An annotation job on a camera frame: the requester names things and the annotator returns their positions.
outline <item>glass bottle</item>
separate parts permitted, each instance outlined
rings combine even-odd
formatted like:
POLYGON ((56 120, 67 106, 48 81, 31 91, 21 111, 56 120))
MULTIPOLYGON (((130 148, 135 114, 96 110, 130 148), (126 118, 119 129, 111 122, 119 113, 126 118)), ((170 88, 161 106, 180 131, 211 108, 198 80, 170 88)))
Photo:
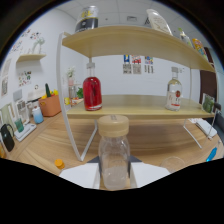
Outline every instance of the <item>glass bottle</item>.
POLYGON ((168 82, 166 109, 178 111, 180 109, 182 85, 178 80, 178 68, 172 67, 172 79, 168 82))
POLYGON ((126 135, 129 120, 121 115, 103 116, 98 120, 99 159, 104 186, 121 190, 126 186, 130 167, 130 146, 126 135))
POLYGON ((99 110, 102 108, 101 83, 95 77, 95 63, 87 64, 87 74, 83 82, 83 97, 86 110, 99 110))

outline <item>shelf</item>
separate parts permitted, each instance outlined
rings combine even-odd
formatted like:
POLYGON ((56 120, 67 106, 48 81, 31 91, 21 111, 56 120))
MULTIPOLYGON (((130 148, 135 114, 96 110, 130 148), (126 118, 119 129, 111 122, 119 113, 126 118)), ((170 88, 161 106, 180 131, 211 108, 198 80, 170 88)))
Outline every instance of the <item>shelf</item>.
POLYGON ((173 61, 191 69, 215 72, 210 63, 180 39, 150 28, 107 26, 63 38, 62 45, 86 57, 142 55, 173 61))
POLYGON ((19 56, 17 62, 40 60, 45 56, 46 54, 22 54, 19 56))
POLYGON ((84 102, 67 111, 68 118, 98 119, 104 115, 119 114, 129 119, 186 119, 214 117, 201 110, 201 104, 193 100, 182 99, 179 111, 167 110, 165 96, 151 95, 103 95, 102 108, 86 111, 84 102))

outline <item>desk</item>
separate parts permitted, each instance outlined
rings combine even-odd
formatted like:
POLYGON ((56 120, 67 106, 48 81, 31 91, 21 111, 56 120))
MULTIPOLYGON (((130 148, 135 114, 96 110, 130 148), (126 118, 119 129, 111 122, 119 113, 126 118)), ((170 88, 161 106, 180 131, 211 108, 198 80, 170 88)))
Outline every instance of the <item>desk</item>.
MULTIPOLYGON (((169 156, 180 157, 186 166, 204 162, 218 142, 219 136, 216 135, 211 141, 207 140, 206 146, 200 149, 183 128, 183 122, 183 119, 131 120, 127 135, 131 155, 155 166, 159 166, 169 156)), ((69 119, 69 123, 73 136, 77 139, 77 147, 83 150, 94 129, 94 120, 69 119)), ((187 121, 186 125, 200 144, 203 144, 206 139, 204 133, 190 121, 187 121)), ((100 135, 97 132, 84 161, 78 161, 69 141, 62 114, 59 113, 51 118, 44 117, 44 122, 38 124, 22 142, 15 140, 15 148, 7 154, 10 160, 31 164, 59 175, 59 170, 54 165, 55 159, 61 158, 67 168, 83 165, 98 155, 99 141, 100 135)), ((222 156, 221 144, 214 160, 222 156)), ((102 181, 100 189, 105 189, 102 181)))

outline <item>shelf board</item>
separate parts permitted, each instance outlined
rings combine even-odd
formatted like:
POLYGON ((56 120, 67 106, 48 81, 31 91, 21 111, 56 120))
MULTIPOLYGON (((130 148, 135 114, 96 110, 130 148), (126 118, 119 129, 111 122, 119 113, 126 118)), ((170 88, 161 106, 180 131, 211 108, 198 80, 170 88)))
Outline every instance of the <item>shelf board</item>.
POLYGON ((46 54, 22 54, 17 59, 17 62, 40 60, 41 58, 45 56, 46 54))
POLYGON ((62 45, 88 58, 142 55, 173 61, 191 69, 215 72, 195 49, 166 33, 137 26, 107 26, 63 38, 62 45))
POLYGON ((81 102, 67 111, 68 118, 98 119, 104 115, 119 114, 129 119, 186 119, 214 117, 201 110, 201 104, 193 100, 182 99, 179 111, 165 108, 165 96, 152 95, 103 95, 102 108, 86 111, 81 102))

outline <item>white wall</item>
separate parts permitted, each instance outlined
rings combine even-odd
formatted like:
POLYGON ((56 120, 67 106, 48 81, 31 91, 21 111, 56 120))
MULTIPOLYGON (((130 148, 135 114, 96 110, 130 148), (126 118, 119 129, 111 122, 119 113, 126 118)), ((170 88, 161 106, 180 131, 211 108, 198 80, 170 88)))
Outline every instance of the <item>white wall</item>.
MULTIPOLYGON (((48 83, 50 90, 57 88, 56 79, 56 50, 59 34, 66 31, 74 33, 76 21, 68 14, 53 9, 38 18, 34 23, 27 27, 32 32, 40 32, 40 37, 45 39, 42 51, 46 52, 46 57, 38 61, 28 61, 16 63, 20 51, 8 54, 7 59, 11 58, 9 69, 8 94, 0 98, 0 108, 7 103, 13 102, 13 92, 22 89, 23 100, 27 101, 28 92, 34 90, 34 86, 45 88, 48 83), (19 87, 18 74, 24 71, 31 71, 31 84, 19 87)), ((27 37, 19 37, 22 40, 21 47, 26 50, 32 48, 35 40, 27 37)), ((105 56, 93 58, 96 63, 96 76, 101 80, 102 94, 146 94, 146 95, 166 95, 167 83, 172 78, 171 67, 184 68, 184 73, 179 74, 179 80, 183 85, 183 97, 189 98, 190 95, 190 69, 174 62, 154 58, 154 74, 144 71, 144 57, 142 59, 141 75, 123 74, 123 55, 105 56)), ((86 76, 86 63, 88 58, 79 53, 62 47, 61 53, 61 74, 65 74, 70 66, 76 66, 75 78, 78 83, 82 83, 86 76)), ((199 102, 200 96, 200 74, 198 70, 192 71, 193 89, 192 99, 199 102)))
MULTIPOLYGON (((45 88, 45 83, 48 83, 50 90, 57 88, 56 79, 56 50, 59 34, 63 31, 73 34, 75 31, 76 21, 68 14, 53 9, 33 22, 30 27, 31 33, 40 32, 40 37, 45 39, 42 45, 42 51, 46 53, 46 57, 37 61, 26 61, 16 63, 20 51, 8 54, 5 61, 11 58, 8 80, 8 94, 0 98, 0 108, 7 103, 12 103, 13 92, 22 89, 23 100, 27 101, 28 92, 34 90, 35 85, 39 88, 45 88), (31 71, 31 84, 19 87, 18 74, 24 71, 31 71)), ((22 40, 22 52, 33 47, 35 40, 30 39, 30 34, 27 37, 19 37, 17 41, 22 40)), ((76 66, 76 77, 83 73, 83 66, 80 66, 83 61, 83 56, 68 48, 62 48, 61 54, 61 74, 65 74, 68 67, 76 66)))
MULTIPOLYGON (((179 73, 179 80, 183 87, 183 97, 190 96, 190 69, 186 66, 159 59, 153 59, 154 73, 145 72, 145 59, 141 56, 142 74, 123 74, 123 55, 113 55, 93 58, 95 63, 95 75, 101 81, 102 94, 137 94, 137 95, 159 95, 166 96, 167 83, 172 79, 171 67, 182 68, 179 73)), ((88 63, 85 57, 84 66, 88 63)), ((200 72, 192 70, 192 97, 199 102, 200 97, 200 72)))

